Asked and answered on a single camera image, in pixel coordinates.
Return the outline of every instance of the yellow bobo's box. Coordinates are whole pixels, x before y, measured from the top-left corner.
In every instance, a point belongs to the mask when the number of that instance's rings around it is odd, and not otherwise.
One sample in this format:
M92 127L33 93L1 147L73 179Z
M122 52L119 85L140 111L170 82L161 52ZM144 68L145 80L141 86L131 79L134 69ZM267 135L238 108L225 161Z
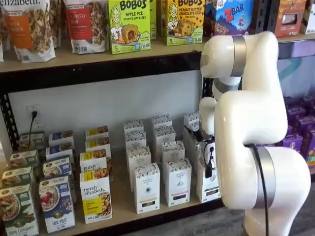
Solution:
M162 11L167 45L201 43L205 0L166 1Z

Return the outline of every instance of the green bobo's box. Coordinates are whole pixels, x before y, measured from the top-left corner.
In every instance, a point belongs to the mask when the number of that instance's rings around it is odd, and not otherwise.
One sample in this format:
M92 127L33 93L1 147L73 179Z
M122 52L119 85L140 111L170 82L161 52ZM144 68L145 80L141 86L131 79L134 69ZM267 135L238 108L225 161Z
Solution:
M148 50L150 0L108 0L112 54Z

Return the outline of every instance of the power cord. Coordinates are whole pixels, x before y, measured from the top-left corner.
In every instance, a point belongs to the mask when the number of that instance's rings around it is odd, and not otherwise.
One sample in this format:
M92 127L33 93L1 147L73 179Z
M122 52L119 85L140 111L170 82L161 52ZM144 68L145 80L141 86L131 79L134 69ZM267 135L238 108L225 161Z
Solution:
M31 126L30 126L28 150L30 150L30 146L31 146L32 126L33 126L33 122L34 122L34 120L35 120L36 117L37 117L37 111L33 111L33 112L31 113Z

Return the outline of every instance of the black cable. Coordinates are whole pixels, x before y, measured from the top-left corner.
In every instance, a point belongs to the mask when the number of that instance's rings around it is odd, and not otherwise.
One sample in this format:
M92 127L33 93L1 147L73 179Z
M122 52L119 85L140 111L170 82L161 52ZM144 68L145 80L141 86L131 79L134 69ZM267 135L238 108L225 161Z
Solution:
M255 144L248 145L251 149L254 151L254 157L258 163L260 176L261 176L261 183L262 183L262 189L264 192L264 202L265 202L265 224L266 224L266 236L269 236L269 217L268 217L268 200L267 200L267 190L266 190L266 183L265 183L265 177L264 173L262 171L261 161L258 153L258 149Z

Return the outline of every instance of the cartoon girl illustration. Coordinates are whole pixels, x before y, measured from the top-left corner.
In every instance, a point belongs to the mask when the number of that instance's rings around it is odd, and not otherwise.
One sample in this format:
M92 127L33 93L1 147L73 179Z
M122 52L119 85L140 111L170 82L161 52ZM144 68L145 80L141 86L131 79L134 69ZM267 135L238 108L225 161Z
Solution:
M167 22L167 30L170 32L173 30L175 26L177 26L178 23L178 7L175 2L172 2L169 6L169 15L168 15L168 22Z
M120 10L117 6L114 6L110 11L111 24L110 24L110 34L114 42L121 42L123 40L122 36L122 21L120 19Z

